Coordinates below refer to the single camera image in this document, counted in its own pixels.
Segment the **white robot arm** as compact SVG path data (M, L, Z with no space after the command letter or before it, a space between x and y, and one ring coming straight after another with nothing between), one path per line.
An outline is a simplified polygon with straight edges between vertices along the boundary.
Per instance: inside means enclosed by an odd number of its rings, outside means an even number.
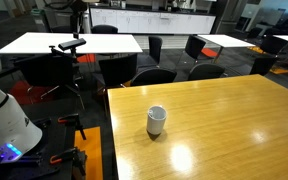
M18 161L41 141L42 135L15 97L0 89L0 163Z

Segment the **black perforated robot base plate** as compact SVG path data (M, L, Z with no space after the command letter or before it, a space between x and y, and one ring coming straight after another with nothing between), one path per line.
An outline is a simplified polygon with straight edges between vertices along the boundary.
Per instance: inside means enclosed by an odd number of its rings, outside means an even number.
M50 160L74 147L75 125L58 123L53 118L37 119L33 123L43 132L41 141L19 160L0 162L0 180L72 180L72 158L55 163Z

